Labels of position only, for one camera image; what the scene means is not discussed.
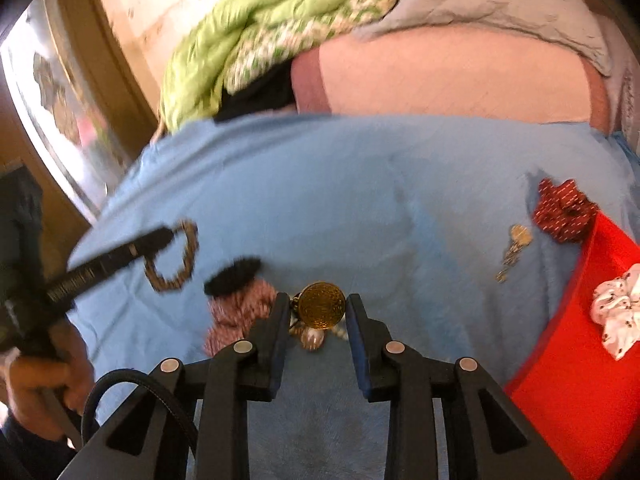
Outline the person's left hand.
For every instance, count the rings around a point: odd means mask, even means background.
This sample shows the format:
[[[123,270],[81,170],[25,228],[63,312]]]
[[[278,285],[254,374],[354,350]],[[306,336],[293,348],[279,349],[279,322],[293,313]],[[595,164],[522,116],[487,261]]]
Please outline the person's left hand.
[[[1,357],[1,375],[15,419],[37,437],[59,441],[67,434],[47,407],[43,391],[61,390],[66,408],[82,414],[94,386],[94,368],[85,341],[71,322],[56,323],[49,334],[56,358],[26,356],[13,349]]]

